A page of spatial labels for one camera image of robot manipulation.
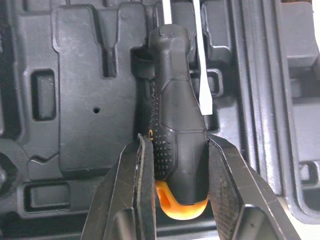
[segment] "black rubber grip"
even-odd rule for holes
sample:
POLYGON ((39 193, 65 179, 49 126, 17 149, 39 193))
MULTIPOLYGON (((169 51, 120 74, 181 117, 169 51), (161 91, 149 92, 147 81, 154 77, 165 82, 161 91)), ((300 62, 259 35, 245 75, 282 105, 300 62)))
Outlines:
POLYGON ((154 174, 166 181, 181 205, 208 195, 207 128, 192 88, 187 29, 162 25, 149 38, 155 64, 155 96, 149 137, 154 146, 154 174))

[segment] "black plastic tool case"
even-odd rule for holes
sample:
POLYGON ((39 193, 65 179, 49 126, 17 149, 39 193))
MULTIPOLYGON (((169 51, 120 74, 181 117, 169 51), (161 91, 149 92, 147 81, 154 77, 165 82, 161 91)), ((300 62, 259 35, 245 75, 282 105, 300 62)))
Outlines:
MULTIPOLYGON (((191 39, 193 5, 173 1, 191 39)), ((202 3, 214 114, 301 222, 320 224, 320 58, 312 5, 202 3)), ((0 234, 78 239, 93 194, 124 145, 146 133, 157 0, 0 0, 0 234)), ((210 209, 175 221, 157 208, 159 239, 217 236, 210 209)))

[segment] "orange handle end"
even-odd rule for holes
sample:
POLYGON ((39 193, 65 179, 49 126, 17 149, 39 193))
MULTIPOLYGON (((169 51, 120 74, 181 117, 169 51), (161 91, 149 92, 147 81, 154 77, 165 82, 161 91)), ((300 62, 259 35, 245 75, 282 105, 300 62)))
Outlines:
POLYGON ((155 188, 162 210, 172 219, 194 219, 204 212, 208 203, 207 197, 206 200, 197 202, 193 205, 179 204, 165 181, 155 181, 155 188))

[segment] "knurled surface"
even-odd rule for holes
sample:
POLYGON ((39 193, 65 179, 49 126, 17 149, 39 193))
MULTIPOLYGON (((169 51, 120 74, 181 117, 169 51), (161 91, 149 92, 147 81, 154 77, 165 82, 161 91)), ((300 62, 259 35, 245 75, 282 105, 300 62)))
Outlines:
POLYGON ((152 112, 149 128, 152 130, 154 177, 157 180, 165 180, 175 167, 173 155, 172 135, 159 125, 160 97, 156 90, 152 99, 152 112))
POLYGON ((230 240, 239 214, 239 200, 227 174, 223 159, 215 146, 209 147, 209 195, 218 234, 230 240))

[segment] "metal shaft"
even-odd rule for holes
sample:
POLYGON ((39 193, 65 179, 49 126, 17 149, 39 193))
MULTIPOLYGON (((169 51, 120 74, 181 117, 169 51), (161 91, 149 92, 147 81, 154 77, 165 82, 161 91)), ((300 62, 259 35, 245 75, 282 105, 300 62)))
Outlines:
POLYGON ((162 0, 164 24, 172 24, 171 0, 162 0))
POLYGON ((198 52, 198 64, 200 74, 200 92, 199 103, 202 115, 212 115, 212 96, 208 83, 206 54, 204 46, 204 37, 202 32, 200 0, 193 0, 195 27, 196 27, 196 44, 198 52))

